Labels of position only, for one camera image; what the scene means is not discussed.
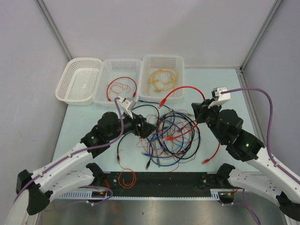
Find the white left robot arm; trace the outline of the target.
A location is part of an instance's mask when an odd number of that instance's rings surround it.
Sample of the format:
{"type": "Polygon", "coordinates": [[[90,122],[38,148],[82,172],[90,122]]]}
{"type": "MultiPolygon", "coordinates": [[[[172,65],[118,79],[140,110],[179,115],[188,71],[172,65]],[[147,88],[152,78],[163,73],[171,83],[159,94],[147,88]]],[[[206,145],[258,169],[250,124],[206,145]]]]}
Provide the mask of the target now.
{"type": "Polygon", "coordinates": [[[56,197],[76,188],[103,184],[103,171],[92,163],[123,135],[132,133],[147,138],[157,129],[137,114],[118,116],[106,112],[97,124],[69,152],[33,172],[23,170],[17,175],[16,193],[28,192],[26,212],[32,216],[44,210],[56,197]]]}

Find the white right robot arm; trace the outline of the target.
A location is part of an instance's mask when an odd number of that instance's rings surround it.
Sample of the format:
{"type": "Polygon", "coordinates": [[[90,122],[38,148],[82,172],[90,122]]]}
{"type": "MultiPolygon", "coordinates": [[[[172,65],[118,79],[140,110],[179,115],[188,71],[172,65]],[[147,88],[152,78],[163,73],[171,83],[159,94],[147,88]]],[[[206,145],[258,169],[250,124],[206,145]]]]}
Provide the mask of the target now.
{"type": "Polygon", "coordinates": [[[289,218],[300,219],[300,178],[281,164],[252,133],[243,130],[243,119],[232,109],[210,106],[212,100],[192,103],[196,122],[205,123],[226,151],[236,160],[247,163],[262,173],[266,180],[247,177],[232,165],[223,164],[216,182],[221,188],[230,185],[245,188],[268,199],[289,218]]]}

